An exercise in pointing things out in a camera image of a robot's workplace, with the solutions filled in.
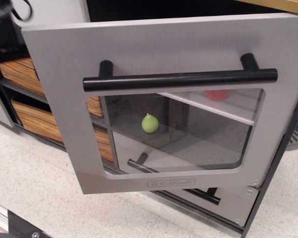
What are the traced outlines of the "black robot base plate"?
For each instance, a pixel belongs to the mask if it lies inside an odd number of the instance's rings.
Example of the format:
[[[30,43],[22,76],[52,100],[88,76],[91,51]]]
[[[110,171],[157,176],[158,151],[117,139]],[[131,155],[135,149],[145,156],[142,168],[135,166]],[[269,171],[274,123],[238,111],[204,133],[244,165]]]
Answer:
[[[8,210],[8,233],[0,233],[0,238],[51,238],[25,219]]]

